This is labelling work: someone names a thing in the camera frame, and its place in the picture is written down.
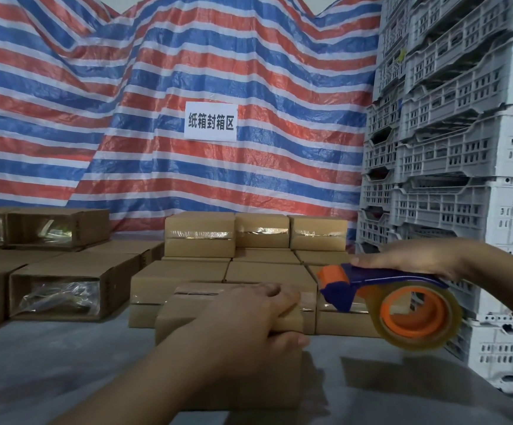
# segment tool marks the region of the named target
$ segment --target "striped tarp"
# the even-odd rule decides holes
[[[354,240],[379,0],[0,0],[0,206],[349,220]],[[184,140],[186,101],[239,105],[237,142]]]

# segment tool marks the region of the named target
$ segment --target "black printed character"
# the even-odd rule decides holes
[[[218,115],[218,130],[224,130],[225,129],[225,117],[224,115]]]
[[[207,115],[207,129],[215,129],[215,115]]]
[[[207,119],[207,115],[205,113],[200,113],[197,115],[197,127],[205,129],[205,120]]]
[[[197,128],[197,113],[190,113],[187,122],[188,127]]]

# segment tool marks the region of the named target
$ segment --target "sign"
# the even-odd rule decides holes
[[[204,142],[236,142],[239,105],[186,101],[184,138]]]

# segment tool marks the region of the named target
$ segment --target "gray table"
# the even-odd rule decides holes
[[[127,317],[0,327],[0,425],[46,423],[143,357],[153,330],[127,328]],[[412,355],[377,339],[315,336],[298,411],[185,412],[173,425],[390,423],[508,425],[513,401],[445,351]]]

